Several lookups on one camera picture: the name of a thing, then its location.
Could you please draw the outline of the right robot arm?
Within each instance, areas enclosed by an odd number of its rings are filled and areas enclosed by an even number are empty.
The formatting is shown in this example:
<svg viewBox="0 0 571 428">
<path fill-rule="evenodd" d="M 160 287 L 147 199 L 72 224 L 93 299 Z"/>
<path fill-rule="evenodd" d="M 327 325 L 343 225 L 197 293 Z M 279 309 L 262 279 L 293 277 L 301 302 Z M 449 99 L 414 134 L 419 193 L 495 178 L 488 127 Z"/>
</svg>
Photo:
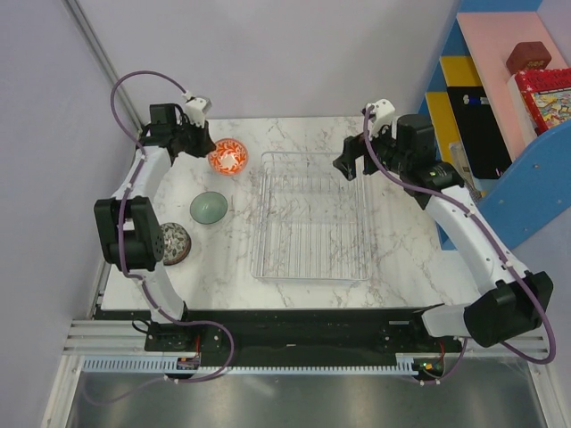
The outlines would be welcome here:
<svg viewBox="0 0 571 428">
<path fill-rule="evenodd" d="M 547 308 L 553 282 L 544 272 L 532 272 L 521 262 L 481 214 L 457 170 L 437 160 L 434 127 L 427 116 L 398 116 L 386 100 L 369 103 L 362 111 L 362 131 L 343 141 L 333 162 L 348 180 L 356 176 L 356 161 L 363 172 L 382 173 L 412 197 L 450 237 L 478 287 L 471 303 L 429 307 L 409 328 L 410 344 L 430 350 L 441 337 L 471 339 L 483 348 L 497 344 L 522 356 L 510 340 L 543 328 L 548 355 L 536 363 L 550 363 L 556 339 Z"/>
</svg>

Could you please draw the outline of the orange patterned bowl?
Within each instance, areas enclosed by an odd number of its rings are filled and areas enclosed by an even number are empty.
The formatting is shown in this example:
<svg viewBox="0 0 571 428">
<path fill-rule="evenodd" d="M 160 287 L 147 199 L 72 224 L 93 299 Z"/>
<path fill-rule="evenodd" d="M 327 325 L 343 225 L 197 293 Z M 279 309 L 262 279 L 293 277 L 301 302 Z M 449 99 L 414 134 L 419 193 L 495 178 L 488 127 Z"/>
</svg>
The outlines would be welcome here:
<svg viewBox="0 0 571 428">
<path fill-rule="evenodd" d="M 223 176 L 242 172 L 248 164 L 249 153 L 243 143 L 234 138 L 222 138 L 207 156 L 211 168 Z"/>
</svg>

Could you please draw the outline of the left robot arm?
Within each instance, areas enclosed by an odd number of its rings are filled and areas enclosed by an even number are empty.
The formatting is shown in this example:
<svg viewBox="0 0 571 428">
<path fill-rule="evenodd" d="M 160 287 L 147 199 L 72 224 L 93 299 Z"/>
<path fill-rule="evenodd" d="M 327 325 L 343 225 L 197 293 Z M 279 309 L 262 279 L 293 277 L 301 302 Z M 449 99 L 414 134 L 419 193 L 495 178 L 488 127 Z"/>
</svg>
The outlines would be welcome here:
<svg viewBox="0 0 571 428">
<path fill-rule="evenodd" d="M 182 106 L 151 105 L 151 122 L 135 139 L 136 155 L 127 178 L 110 198 L 94 206 L 105 261 L 137 285 L 154 322 L 169 324 L 164 338 L 175 350 L 192 347 L 196 330 L 182 321 L 186 304 L 164 267 L 165 243 L 153 198 L 180 154 L 205 158 L 215 150 L 206 119 L 210 107 L 211 101 L 202 97 Z"/>
</svg>

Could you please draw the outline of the green glass bowl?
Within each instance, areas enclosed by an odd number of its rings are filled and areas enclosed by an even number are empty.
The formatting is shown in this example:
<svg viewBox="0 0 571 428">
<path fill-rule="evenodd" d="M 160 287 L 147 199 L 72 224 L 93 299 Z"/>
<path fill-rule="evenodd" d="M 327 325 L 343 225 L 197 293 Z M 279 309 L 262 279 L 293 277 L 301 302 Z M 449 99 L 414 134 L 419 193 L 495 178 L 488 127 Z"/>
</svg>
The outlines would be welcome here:
<svg viewBox="0 0 571 428">
<path fill-rule="evenodd" d="M 226 197 L 218 192 L 197 195 L 189 207 L 191 218 L 201 225 L 212 225 L 222 220 L 228 212 Z"/>
</svg>

